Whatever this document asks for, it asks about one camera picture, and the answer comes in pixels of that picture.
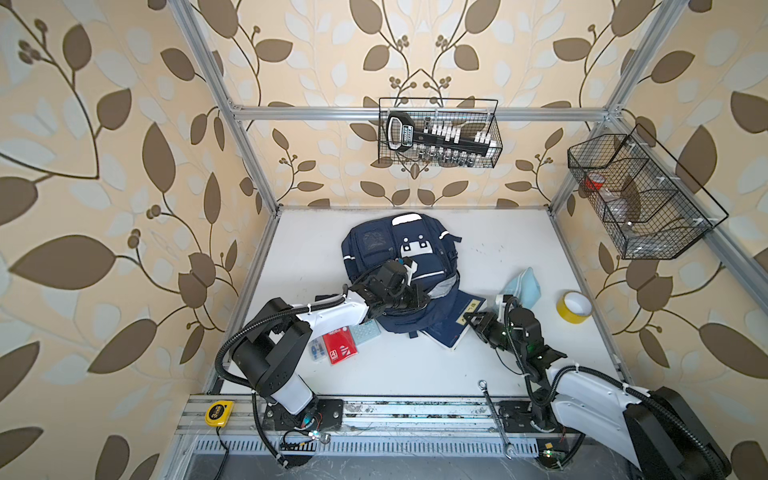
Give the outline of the navy blue backpack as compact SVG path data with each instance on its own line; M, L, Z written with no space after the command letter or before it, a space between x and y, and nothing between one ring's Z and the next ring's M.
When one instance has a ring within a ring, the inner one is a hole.
M456 302L461 241L439 220L411 212L355 226L341 251L353 289L374 302L369 317L414 338Z

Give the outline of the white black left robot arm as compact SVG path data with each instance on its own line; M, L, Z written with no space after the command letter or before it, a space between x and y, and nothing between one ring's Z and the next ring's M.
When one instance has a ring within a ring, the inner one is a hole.
M387 310L411 313L425 308L430 297L413 282L417 263L388 260L366 272L342 293L316 303L291 306L278 297L227 339L215 357L219 378L250 388L294 417L316 409L316 395L296 373L314 339L335 330L375 319Z

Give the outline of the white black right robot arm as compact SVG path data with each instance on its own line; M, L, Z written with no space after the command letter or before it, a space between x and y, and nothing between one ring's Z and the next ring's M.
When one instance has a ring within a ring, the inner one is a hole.
M524 417L534 429L575 430L621 455L645 479L731 474L727 455L681 394L633 386L569 361L545 343L540 322L516 297L505 297L498 313L463 318L481 341L515 358L530 399Z

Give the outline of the navy blue book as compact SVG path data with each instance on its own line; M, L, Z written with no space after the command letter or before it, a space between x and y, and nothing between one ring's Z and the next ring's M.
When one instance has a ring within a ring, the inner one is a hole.
M422 330L422 333L446 349L455 350L469 328L464 315L480 312L485 304L486 299L484 297L458 290L451 310L441 319Z

